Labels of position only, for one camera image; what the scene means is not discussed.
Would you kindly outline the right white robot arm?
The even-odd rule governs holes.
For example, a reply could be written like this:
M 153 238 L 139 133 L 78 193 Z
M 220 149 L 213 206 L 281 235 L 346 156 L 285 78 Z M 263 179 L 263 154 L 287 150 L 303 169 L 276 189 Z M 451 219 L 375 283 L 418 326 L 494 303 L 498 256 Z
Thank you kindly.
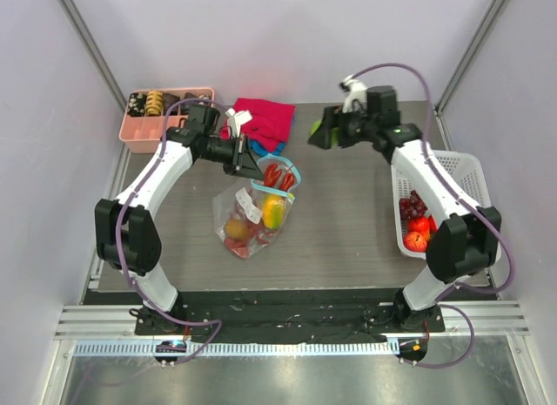
M 345 102 L 325 108 L 309 144 L 329 149 L 371 143 L 410 181 L 437 226 L 427 244 L 425 268 L 393 302 L 394 325 L 411 331 L 432 314 L 449 287 L 495 263 L 501 215 L 495 207 L 483 207 L 469 197 L 442 167 L 419 127 L 402 122 L 391 86 L 366 87 L 358 80 L 346 80 L 340 87 Z

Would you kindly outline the green toy lime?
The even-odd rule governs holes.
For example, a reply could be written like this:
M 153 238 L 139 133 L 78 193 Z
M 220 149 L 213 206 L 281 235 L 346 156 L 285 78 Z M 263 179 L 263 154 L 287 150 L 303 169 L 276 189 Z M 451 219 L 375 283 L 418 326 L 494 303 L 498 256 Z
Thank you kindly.
M 312 137 L 315 135 L 315 133 L 321 128 L 321 121 L 317 120 L 312 124 L 312 127 L 310 128 L 309 131 L 309 144 L 311 143 Z M 332 128 L 329 131 L 329 135 L 328 135 L 329 141 L 330 141 L 330 145 L 328 146 L 328 149 L 331 149 L 333 147 L 336 147 L 339 145 L 339 129 L 338 128 Z

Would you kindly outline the brown toy potato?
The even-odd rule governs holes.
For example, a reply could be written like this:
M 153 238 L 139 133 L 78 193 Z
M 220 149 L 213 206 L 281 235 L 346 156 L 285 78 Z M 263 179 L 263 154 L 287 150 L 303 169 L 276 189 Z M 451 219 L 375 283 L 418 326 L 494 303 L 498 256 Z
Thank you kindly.
M 225 235 L 233 240 L 246 240 L 249 237 L 249 227 L 243 219 L 228 219 L 224 231 Z

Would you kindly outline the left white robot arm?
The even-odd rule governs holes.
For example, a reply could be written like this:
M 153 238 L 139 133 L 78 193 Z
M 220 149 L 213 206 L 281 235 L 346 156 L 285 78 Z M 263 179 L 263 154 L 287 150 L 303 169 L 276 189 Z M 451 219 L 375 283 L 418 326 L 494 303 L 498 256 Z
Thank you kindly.
M 241 131 L 252 120 L 250 112 L 219 110 L 215 102 L 204 105 L 198 98 L 186 104 L 185 126 L 164 125 L 143 171 L 115 199 L 100 199 L 94 211 L 97 256 L 121 271 L 166 334 L 184 327 L 185 308 L 160 264 L 162 242 L 154 219 L 162 202 L 199 159 L 221 164 L 231 176 L 264 177 Z

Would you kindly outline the yellow orange toy mango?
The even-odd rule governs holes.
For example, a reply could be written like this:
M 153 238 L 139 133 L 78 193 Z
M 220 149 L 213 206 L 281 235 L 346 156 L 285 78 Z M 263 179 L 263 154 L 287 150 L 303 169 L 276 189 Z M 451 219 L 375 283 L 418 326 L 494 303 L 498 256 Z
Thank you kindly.
M 262 219 L 266 228 L 277 230 L 285 219 L 285 198 L 275 194 L 265 196 L 262 205 Z

